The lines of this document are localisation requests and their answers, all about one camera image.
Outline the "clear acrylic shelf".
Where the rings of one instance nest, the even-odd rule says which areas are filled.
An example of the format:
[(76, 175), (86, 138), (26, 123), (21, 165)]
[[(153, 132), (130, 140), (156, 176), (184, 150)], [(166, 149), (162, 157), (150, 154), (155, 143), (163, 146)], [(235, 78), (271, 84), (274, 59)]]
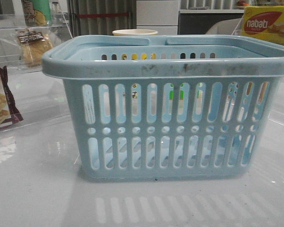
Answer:
[(23, 15), (0, 15), (0, 68), (9, 73), (34, 71), (42, 55), (72, 38), (66, 13), (55, 13), (45, 26), (27, 26)]

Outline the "white drawer cabinet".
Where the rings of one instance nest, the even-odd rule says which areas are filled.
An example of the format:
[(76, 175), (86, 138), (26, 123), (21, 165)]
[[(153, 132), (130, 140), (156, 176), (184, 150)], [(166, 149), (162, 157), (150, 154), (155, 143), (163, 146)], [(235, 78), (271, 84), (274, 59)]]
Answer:
[(179, 0), (136, 1), (136, 28), (158, 31), (159, 35), (177, 35)]

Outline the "light blue plastic basket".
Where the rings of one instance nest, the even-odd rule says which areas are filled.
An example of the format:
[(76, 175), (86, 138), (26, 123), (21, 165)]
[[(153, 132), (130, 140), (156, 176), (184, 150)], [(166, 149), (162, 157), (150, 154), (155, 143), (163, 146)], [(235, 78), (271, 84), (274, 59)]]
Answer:
[(233, 35), (85, 35), (42, 56), (91, 179), (225, 178), (251, 165), (284, 46)]

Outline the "yellow nabati wafer box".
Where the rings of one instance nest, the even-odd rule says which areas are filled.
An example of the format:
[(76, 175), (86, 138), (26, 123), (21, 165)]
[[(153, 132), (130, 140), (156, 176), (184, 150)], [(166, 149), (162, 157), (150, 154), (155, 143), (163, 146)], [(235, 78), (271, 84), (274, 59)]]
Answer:
[(284, 6), (246, 7), (241, 34), (284, 45)]

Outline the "brown cracker snack bag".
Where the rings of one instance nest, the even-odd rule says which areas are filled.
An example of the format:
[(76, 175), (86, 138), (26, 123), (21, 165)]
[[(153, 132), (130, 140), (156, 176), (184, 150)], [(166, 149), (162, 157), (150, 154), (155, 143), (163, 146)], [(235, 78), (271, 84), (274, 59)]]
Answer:
[(14, 96), (8, 86), (7, 67), (0, 68), (0, 129), (16, 124), (23, 120), (16, 107)]

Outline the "packaged bread slice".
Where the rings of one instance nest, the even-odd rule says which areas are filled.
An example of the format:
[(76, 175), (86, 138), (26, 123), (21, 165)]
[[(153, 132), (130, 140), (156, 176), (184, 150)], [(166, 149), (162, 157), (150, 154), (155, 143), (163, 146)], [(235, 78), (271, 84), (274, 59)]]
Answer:
[(24, 63), (29, 68), (40, 66), (42, 55), (53, 47), (49, 35), (41, 31), (26, 28), (18, 30), (16, 37)]

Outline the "green cartoon snack package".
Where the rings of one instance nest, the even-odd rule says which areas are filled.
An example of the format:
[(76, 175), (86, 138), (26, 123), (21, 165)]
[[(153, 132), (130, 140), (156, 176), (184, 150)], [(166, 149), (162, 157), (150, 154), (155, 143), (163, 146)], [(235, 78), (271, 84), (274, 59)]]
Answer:
[(52, 23), (48, 0), (22, 0), (21, 4), (27, 26), (49, 26)]

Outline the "cream paper cup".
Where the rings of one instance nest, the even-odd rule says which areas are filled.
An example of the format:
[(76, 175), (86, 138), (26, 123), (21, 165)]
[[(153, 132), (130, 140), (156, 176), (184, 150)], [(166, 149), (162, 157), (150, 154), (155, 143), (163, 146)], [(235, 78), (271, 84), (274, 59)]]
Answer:
[(141, 35), (157, 35), (158, 31), (149, 29), (120, 29), (112, 32), (114, 36), (141, 36)]

